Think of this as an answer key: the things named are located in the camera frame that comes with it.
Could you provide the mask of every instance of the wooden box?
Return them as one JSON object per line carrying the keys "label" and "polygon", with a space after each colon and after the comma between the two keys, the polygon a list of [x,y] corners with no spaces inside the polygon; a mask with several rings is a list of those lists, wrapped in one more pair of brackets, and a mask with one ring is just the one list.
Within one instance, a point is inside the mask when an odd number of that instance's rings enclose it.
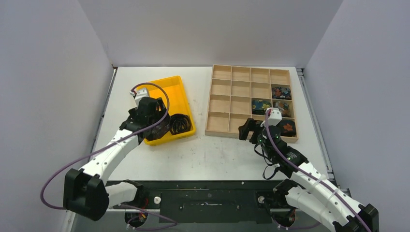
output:
{"label": "wooden box", "polygon": [[[288,70],[261,69],[229,65],[214,65],[209,92],[205,135],[239,138],[238,127],[251,117],[264,120],[263,115],[252,114],[252,100],[271,103],[285,102],[289,105],[290,117],[283,117],[297,123],[292,100],[272,98],[273,87],[288,87],[292,91]],[[287,143],[297,141],[294,137],[282,136]]]}

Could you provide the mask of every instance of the robotic arm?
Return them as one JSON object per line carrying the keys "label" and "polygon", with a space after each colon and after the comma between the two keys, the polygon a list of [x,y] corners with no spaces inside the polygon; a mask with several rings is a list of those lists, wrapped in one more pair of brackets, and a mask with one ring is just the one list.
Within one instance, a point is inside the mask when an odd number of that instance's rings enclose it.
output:
{"label": "robotic arm", "polygon": [[371,204],[363,206],[339,191],[305,156],[281,139],[276,127],[282,120],[279,110],[270,108],[268,114],[263,122],[248,118],[239,127],[239,139],[246,140],[253,131],[249,141],[260,144],[263,155],[289,178],[273,189],[276,204],[298,208],[332,232],[377,232],[377,209]]}
{"label": "robotic arm", "polygon": [[167,120],[154,125],[164,114],[167,114],[165,118],[169,117],[162,99],[150,98],[146,88],[132,92],[132,95],[138,107],[128,111],[127,120],[121,124],[106,150],[79,170],[70,169],[66,173],[65,209],[97,221],[114,205],[131,201],[139,203],[142,200],[143,186],[136,182],[124,180],[105,187],[108,177],[130,151],[145,138],[162,137],[168,131]]}

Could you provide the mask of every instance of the gray wall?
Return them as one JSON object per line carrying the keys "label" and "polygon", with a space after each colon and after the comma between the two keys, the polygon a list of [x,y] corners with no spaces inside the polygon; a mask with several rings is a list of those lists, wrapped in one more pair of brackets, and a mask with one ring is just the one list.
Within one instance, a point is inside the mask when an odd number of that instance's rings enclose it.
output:
{"label": "gray wall", "polygon": [[[46,179],[89,153],[112,68],[77,0],[0,1],[1,231],[59,231]],[[46,198],[62,205],[63,175]]]}
{"label": "gray wall", "polygon": [[305,67],[342,0],[79,0],[115,66]]}
{"label": "gray wall", "polygon": [[409,231],[408,0],[344,0],[305,76],[336,179]]}

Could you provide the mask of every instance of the white wall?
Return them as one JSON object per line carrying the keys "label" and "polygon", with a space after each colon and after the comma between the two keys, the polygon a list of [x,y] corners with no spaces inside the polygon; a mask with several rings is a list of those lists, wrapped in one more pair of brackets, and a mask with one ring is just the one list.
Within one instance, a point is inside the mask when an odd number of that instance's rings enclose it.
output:
{"label": "white wall", "polygon": [[[89,153],[111,75],[77,0],[0,1],[0,231],[60,230],[40,189]],[[59,206],[62,181],[46,191]]]}
{"label": "white wall", "polygon": [[336,179],[409,231],[408,0],[344,0],[305,76]]}
{"label": "white wall", "polygon": [[342,0],[79,0],[114,66],[305,67]]}

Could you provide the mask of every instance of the tabletop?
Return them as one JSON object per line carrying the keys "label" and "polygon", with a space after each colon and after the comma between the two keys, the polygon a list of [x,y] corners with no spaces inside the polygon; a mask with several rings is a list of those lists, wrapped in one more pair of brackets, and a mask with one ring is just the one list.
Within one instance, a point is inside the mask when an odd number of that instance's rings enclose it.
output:
{"label": "tabletop", "polygon": [[[305,155],[316,169],[327,175],[319,140],[295,67],[264,67],[289,70],[298,125],[298,141],[289,144]],[[117,166],[109,180],[263,180],[266,166],[251,143],[205,135],[206,111],[212,67],[119,67],[108,99],[96,149],[110,142],[120,124],[135,107],[130,89],[142,82],[180,76],[187,94],[196,134],[158,146],[141,143]],[[266,170],[266,176],[273,168]],[[285,179],[278,173],[273,179]]]}

